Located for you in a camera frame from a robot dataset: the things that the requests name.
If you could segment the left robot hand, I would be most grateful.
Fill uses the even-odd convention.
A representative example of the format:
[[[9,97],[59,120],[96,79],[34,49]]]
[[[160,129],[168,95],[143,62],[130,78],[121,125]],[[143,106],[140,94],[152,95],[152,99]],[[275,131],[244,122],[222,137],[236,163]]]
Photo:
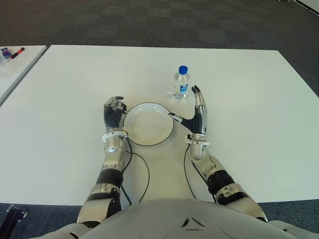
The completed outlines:
[[[127,106],[122,102],[123,99],[122,96],[115,96],[105,102],[103,118],[107,130],[119,128],[122,116],[127,111]]]

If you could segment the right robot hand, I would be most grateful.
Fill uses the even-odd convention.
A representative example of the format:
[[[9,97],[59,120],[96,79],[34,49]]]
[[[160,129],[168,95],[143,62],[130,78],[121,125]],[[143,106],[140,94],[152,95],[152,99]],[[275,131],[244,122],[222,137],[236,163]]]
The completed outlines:
[[[194,116],[191,119],[185,119],[174,113],[168,115],[191,133],[206,134],[207,132],[207,107],[201,90],[197,85],[191,87],[195,98]]]

